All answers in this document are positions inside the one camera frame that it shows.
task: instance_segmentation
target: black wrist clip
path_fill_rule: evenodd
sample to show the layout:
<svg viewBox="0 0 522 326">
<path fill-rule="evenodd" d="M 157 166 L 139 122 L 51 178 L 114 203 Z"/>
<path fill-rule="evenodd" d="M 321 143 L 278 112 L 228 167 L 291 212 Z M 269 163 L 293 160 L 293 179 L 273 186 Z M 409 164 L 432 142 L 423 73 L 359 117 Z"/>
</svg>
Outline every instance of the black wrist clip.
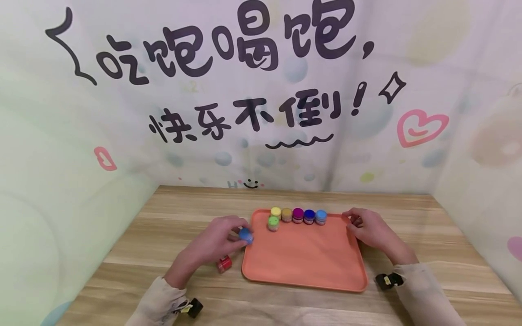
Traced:
<svg viewBox="0 0 522 326">
<path fill-rule="evenodd" d="M 390 275 L 379 274 L 375 277 L 375 281 L 383 291 L 389 290 L 395 285 L 399 286 L 404 284 L 402 277 L 397 273 L 392 273 Z"/>
<path fill-rule="evenodd" d="M 199 302 L 198 299 L 194 298 L 190 301 L 183 309 L 180 310 L 181 313 L 186 313 L 192 318 L 196 318 L 199 312 L 203 309 L 203 305 Z"/>
</svg>

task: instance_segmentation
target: sleeve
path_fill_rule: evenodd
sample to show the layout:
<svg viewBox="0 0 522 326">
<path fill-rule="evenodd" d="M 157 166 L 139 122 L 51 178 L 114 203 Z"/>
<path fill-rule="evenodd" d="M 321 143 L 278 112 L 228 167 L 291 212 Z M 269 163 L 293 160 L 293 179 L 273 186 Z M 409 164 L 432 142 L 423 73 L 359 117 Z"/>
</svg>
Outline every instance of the sleeve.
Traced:
<svg viewBox="0 0 522 326">
<path fill-rule="evenodd" d="M 185 293 L 185 289 L 171 287 L 158 277 L 145 292 L 125 326 L 172 325 L 179 314 L 176 310 L 187 301 Z"/>
<path fill-rule="evenodd" d="M 396 265 L 394 272 L 404 281 L 396 289 L 415 325 L 466 326 L 426 264 Z"/>
</svg>

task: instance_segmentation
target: table surface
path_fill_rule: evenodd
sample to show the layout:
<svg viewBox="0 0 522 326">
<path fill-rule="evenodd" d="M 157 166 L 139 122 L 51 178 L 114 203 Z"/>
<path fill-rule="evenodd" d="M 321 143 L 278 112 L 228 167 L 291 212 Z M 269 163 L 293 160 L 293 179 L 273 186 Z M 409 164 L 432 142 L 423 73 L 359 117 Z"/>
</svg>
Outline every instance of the table surface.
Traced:
<svg viewBox="0 0 522 326">
<path fill-rule="evenodd" d="M 444 209 L 431 196 L 343 194 L 160 186 L 104 259 L 58 325 L 123 325 L 152 281 L 215 216 L 250 219 L 259 208 L 304 207 L 340 213 L 351 207 L 379 212 L 419 259 L 430 265 L 467 325 L 520 325 L 522 308 Z M 372 280 L 391 263 L 361 245 Z M 411 325 L 392 289 L 373 281 L 361 294 L 253 283 L 241 274 L 243 253 L 219 274 L 197 270 L 187 288 L 205 306 L 178 325 Z"/>
</svg>

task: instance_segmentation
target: plastic tray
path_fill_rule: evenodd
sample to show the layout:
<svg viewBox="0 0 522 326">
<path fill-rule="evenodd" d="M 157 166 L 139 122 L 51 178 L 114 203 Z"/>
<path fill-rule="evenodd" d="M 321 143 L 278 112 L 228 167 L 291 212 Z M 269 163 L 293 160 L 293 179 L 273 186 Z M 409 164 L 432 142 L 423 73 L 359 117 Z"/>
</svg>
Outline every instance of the plastic tray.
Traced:
<svg viewBox="0 0 522 326">
<path fill-rule="evenodd" d="M 328 214 L 325 225 L 279 223 L 267 228 L 270 210 L 252 214 L 254 242 L 246 247 L 243 275 L 257 282 L 362 292 L 368 285 L 357 239 L 348 218 Z"/>
</svg>

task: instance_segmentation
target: white backdrop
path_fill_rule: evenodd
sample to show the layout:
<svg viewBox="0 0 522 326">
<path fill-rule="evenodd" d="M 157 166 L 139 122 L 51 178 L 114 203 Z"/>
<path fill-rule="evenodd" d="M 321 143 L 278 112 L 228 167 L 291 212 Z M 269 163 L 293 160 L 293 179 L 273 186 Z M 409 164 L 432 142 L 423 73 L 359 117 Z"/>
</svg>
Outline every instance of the white backdrop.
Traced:
<svg viewBox="0 0 522 326">
<path fill-rule="evenodd" d="M 0 315 L 7 322 L 52 325 L 159 184 L 435 192 L 520 296 L 515 203 L 505 206 L 501 228 L 466 218 L 477 203 L 480 216 L 503 204 L 495 194 L 512 181 L 503 169 L 518 162 L 482 166 L 488 162 L 476 163 L 466 149 L 489 109 L 520 83 L 519 2 L 25 0 L 0 7 L 0 168 L 9 194 L 0 258 L 11 267 L 0 275 Z M 245 13 L 256 8 L 265 15 Z M 210 58 L 205 71 L 191 70 Z M 265 101 L 241 115 L 242 105 Z M 507 103 L 503 112 L 518 105 Z M 484 181 L 492 179 L 496 201 L 487 200 Z M 471 180 L 481 181 L 469 189 Z M 32 270 L 48 272 L 20 273 Z M 37 308 L 23 306 L 27 289 Z"/>
</svg>

